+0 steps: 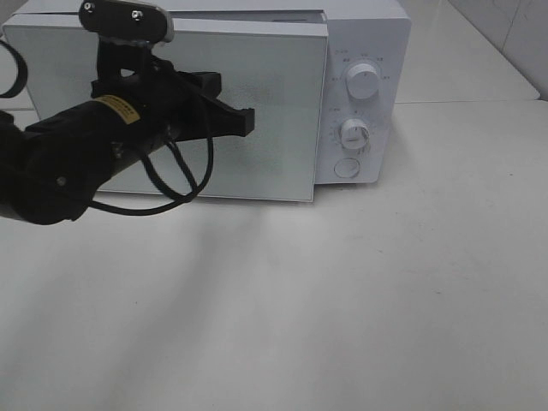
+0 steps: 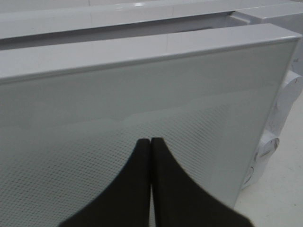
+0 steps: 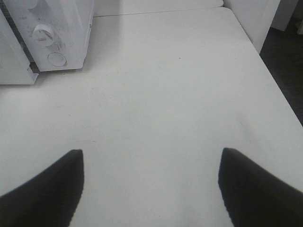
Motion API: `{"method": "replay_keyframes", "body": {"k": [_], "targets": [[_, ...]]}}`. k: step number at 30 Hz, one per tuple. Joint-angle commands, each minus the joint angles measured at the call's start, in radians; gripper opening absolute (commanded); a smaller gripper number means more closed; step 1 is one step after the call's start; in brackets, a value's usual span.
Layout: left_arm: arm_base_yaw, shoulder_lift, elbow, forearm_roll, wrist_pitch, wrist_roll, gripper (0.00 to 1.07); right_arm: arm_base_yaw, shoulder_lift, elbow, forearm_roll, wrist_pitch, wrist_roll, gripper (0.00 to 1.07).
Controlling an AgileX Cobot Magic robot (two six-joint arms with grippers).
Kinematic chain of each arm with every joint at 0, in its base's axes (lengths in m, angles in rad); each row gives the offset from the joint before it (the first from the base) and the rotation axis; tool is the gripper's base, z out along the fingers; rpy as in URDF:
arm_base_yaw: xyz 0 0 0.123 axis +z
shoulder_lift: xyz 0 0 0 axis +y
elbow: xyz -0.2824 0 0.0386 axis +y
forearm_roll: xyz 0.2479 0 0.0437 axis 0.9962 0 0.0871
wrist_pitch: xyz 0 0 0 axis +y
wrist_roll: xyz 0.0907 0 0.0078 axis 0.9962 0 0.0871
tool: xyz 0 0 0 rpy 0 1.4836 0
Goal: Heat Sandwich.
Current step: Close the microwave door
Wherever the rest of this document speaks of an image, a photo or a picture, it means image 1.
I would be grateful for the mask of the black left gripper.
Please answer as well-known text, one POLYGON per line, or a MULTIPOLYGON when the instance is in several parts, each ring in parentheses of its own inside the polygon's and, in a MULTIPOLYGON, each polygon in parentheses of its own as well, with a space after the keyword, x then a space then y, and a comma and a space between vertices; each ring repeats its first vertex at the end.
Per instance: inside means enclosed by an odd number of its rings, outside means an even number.
POLYGON ((89 144, 97 150, 156 150, 167 139, 248 136, 255 129, 255 110, 213 100, 221 92, 218 72, 178 71, 148 45, 101 40, 89 144))

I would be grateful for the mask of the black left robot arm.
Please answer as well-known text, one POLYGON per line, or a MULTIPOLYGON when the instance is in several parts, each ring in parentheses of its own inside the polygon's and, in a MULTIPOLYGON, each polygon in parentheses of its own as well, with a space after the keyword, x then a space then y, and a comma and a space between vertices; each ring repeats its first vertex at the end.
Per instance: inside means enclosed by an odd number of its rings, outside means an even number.
POLYGON ((197 179, 179 143, 204 140, 213 154, 217 137, 249 135, 251 109, 219 99, 216 72, 181 72, 143 42, 98 43, 98 77, 82 104, 26 128, 1 115, 1 213, 38 225, 74 221, 86 210, 148 217, 193 201, 213 167, 197 179), (141 164, 167 199, 129 209, 97 201, 96 192, 133 164, 141 164))

